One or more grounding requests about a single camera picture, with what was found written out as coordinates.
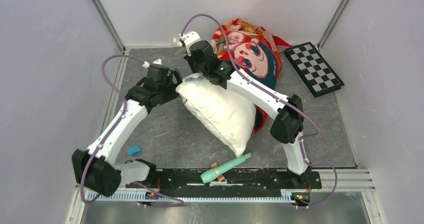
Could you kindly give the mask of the pink red patterned pillowcase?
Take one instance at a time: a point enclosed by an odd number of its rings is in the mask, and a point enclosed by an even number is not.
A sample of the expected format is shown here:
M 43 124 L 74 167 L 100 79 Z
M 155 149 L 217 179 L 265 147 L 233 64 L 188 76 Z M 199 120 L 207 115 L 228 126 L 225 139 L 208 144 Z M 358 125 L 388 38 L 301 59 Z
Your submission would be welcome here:
M 213 34 L 211 46 L 220 60 L 234 58 L 252 78 L 270 89 L 276 88 L 283 69 L 280 53 L 292 45 L 263 26 L 245 19 L 234 19 Z

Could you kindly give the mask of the white pillow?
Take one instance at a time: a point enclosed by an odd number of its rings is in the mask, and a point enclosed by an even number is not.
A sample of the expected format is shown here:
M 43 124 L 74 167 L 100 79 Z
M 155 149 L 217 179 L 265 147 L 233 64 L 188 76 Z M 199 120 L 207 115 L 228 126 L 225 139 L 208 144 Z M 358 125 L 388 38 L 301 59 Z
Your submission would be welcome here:
M 256 118 L 252 102 L 213 85 L 199 73 L 184 77 L 176 91 L 190 113 L 236 157 L 245 152 Z

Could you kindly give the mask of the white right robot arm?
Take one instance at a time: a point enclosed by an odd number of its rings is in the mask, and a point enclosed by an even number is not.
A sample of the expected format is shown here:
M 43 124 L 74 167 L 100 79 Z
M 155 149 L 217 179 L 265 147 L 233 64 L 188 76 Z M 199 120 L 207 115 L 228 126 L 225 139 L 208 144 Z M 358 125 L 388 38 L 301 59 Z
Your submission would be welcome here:
M 273 119 L 271 136 L 283 145 L 287 157 L 289 182 L 301 188 L 309 181 L 309 161 L 303 147 L 303 122 L 301 99 L 288 97 L 268 88 L 253 77 L 233 66 L 229 60 L 220 61 L 207 41 L 182 42 L 190 68 L 200 73 L 219 90 L 236 93 L 264 110 Z

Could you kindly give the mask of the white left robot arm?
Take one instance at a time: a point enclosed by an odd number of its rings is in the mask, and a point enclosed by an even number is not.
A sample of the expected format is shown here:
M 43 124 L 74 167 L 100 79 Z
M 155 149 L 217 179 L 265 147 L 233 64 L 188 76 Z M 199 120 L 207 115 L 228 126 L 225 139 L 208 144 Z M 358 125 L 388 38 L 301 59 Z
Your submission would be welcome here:
M 157 182 L 154 165 L 147 161 L 116 164 L 121 148 L 154 107 L 179 97 L 176 87 L 182 83 L 178 69 L 152 64 L 142 78 L 124 96 L 122 106 L 109 126 L 86 150 L 77 149 L 72 154 L 75 179 L 80 185 L 80 196 L 85 203 L 88 188 L 98 196 L 112 196 L 120 186 L 139 181 L 144 187 Z

